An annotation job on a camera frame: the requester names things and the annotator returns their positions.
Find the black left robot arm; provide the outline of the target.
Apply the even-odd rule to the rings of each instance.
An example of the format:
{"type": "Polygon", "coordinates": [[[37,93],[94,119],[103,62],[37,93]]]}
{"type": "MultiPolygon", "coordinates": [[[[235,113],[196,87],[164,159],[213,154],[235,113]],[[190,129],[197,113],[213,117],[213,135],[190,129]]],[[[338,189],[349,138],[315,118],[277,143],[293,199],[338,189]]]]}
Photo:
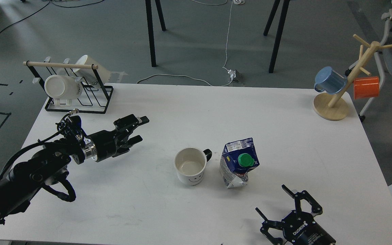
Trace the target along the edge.
{"type": "Polygon", "coordinates": [[[7,161],[0,174],[0,224],[5,223],[6,216],[25,212],[41,189],[63,201],[75,201],[75,190],[67,180],[67,165],[72,160],[77,164],[90,158],[100,162],[129,152],[143,140],[131,134],[149,122],[146,116],[131,114],[114,121],[112,131],[87,135],[78,112],[68,112],[56,124],[55,134],[24,147],[7,161]]]}

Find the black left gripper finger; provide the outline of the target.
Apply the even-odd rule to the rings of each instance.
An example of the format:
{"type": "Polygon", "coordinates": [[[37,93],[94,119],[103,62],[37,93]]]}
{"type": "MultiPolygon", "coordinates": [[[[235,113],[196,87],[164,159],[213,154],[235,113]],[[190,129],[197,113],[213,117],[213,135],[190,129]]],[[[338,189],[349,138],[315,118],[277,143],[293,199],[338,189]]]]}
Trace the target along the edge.
{"type": "Polygon", "coordinates": [[[132,138],[126,137],[119,142],[119,149],[128,150],[135,144],[140,143],[141,141],[143,141],[143,138],[140,135],[136,135],[132,138]]]}
{"type": "Polygon", "coordinates": [[[119,136],[131,135],[137,127],[147,124],[149,121],[147,116],[136,117],[134,114],[118,118],[114,121],[115,133],[119,136]]]}

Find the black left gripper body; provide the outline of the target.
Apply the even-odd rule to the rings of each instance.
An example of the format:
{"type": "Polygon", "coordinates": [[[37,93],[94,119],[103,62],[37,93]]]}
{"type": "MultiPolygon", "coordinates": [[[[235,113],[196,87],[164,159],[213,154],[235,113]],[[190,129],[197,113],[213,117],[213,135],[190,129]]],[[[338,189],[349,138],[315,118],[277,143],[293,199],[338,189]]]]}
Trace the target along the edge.
{"type": "Polygon", "coordinates": [[[130,146],[127,143],[129,135],[128,130],[123,132],[101,130],[87,135],[84,139],[85,159],[93,158],[94,161],[100,162],[129,152],[130,146]]]}

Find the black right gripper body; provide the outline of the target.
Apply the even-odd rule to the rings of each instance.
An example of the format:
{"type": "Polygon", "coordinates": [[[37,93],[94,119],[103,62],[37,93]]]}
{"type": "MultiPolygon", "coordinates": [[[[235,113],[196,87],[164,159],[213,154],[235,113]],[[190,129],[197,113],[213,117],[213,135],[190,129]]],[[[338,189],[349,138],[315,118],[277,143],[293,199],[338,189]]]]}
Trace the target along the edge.
{"type": "Polygon", "coordinates": [[[315,220],[312,214],[291,211],[281,220],[284,238],[293,245],[335,245],[330,236],[315,220]]]}

